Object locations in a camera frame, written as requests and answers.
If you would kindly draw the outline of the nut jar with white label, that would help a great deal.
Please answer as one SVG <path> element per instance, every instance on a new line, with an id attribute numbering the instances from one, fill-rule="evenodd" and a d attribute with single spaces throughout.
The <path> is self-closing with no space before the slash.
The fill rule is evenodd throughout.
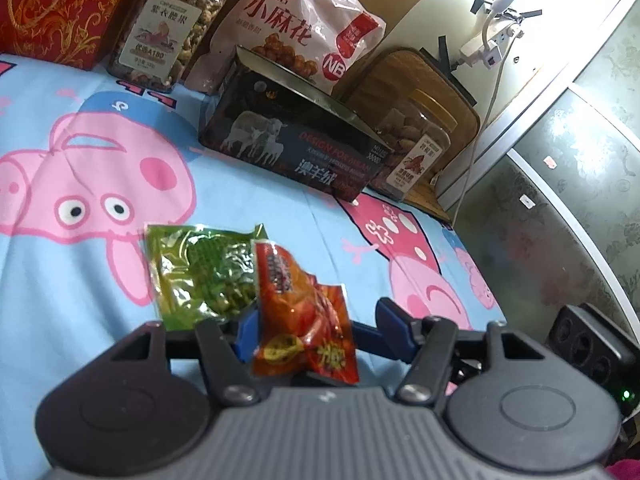
<path id="1" fill-rule="evenodd" d="M 111 54 L 108 72 L 169 92 L 227 0 L 137 0 Z"/>

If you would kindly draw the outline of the green snack packet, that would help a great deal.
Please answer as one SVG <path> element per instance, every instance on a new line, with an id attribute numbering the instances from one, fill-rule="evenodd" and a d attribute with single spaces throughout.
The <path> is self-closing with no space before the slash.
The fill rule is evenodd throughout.
<path id="1" fill-rule="evenodd" d="M 248 233 L 149 224 L 145 255 L 165 327 L 190 330 L 206 318 L 239 316 L 256 297 L 253 243 L 267 237 L 261 224 Z"/>

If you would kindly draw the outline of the black sheep print box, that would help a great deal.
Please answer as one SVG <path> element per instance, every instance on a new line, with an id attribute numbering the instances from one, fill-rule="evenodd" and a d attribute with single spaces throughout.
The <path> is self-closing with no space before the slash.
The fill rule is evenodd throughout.
<path id="1" fill-rule="evenodd" d="M 241 46 L 201 119 L 198 142 L 348 202 L 393 153 L 345 105 Z"/>

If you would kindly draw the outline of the nut jar with red label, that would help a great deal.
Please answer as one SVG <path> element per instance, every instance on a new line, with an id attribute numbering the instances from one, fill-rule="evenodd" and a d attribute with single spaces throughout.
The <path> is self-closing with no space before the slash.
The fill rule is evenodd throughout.
<path id="1" fill-rule="evenodd" d="M 370 188 L 401 202 L 451 146 L 458 122 L 420 89 L 398 99 L 376 126 L 393 150 Z"/>

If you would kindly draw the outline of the red orange snack packet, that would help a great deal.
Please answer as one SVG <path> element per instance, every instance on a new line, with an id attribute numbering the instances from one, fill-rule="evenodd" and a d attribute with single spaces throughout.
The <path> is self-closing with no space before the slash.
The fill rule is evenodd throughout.
<path id="1" fill-rule="evenodd" d="M 311 372 L 347 385 L 359 382 L 344 287 L 319 283 L 272 240 L 255 240 L 252 251 L 260 317 L 253 372 Z"/>

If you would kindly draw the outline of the red gold gift bag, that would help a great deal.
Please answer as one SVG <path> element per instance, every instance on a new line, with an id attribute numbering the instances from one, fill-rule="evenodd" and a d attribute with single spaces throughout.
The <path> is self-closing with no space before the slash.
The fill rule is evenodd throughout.
<path id="1" fill-rule="evenodd" d="M 134 0 L 1 0 L 1 52 L 92 70 Z"/>

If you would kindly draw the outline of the pink twisted dough snack bag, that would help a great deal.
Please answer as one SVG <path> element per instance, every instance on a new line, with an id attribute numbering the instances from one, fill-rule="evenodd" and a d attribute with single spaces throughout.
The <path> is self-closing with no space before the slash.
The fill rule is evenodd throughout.
<path id="1" fill-rule="evenodd" d="M 330 94 L 385 29 L 359 0 L 239 0 L 210 37 L 208 52 L 193 64 L 186 86 L 214 93 L 241 46 Z"/>

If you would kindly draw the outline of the white power strip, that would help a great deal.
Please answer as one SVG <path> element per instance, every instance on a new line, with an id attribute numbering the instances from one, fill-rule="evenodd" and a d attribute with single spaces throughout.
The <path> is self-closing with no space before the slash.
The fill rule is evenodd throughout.
<path id="1" fill-rule="evenodd" d="M 488 70 L 496 68 L 506 57 L 506 48 L 514 38 L 523 36 L 519 24 L 503 21 L 490 25 L 487 33 L 488 48 L 482 36 L 477 35 L 460 48 L 460 61 L 467 66 L 482 63 Z"/>

